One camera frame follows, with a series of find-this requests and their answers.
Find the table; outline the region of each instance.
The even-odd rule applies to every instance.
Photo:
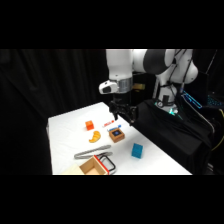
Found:
[[[90,120],[93,121],[95,129],[87,131],[85,122]],[[103,128],[105,123],[112,120],[114,117],[104,103],[50,118],[49,139],[53,174],[59,175],[70,166],[80,166],[86,161],[74,160],[75,154],[111,145],[112,148],[106,151],[113,152],[110,159],[117,167],[116,175],[191,175],[120,116],[114,124]],[[107,129],[118,125],[122,126],[125,139],[113,143]],[[101,139],[96,143],[89,143],[96,130],[101,133]],[[134,143],[144,146],[142,159],[131,156]]]

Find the orange object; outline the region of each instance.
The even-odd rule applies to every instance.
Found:
[[[92,140],[89,140],[90,143],[95,143],[101,138],[101,135],[98,131],[94,131],[94,136]]]
[[[86,128],[87,128],[88,131],[94,129],[93,122],[92,121],[86,122]]]

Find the cardboard box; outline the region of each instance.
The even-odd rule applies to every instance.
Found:
[[[109,171],[96,156],[93,156],[80,167],[74,165],[61,175],[109,175]]]

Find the wooden box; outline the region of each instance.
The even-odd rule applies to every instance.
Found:
[[[125,138],[124,133],[119,128],[110,131],[109,135],[114,143],[117,143]]]
[[[62,175],[109,175],[109,171],[96,156],[93,156],[80,167],[70,167]]]

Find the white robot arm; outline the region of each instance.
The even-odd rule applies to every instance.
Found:
[[[110,111],[125,114],[130,123],[137,119],[136,107],[130,107],[133,86],[132,72],[156,75],[160,94],[156,106],[170,112],[178,112],[175,105],[177,90],[172,83],[193,82],[198,70],[192,61],[193,49],[111,49],[106,50],[110,80],[100,85],[101,94],[114,94]]]

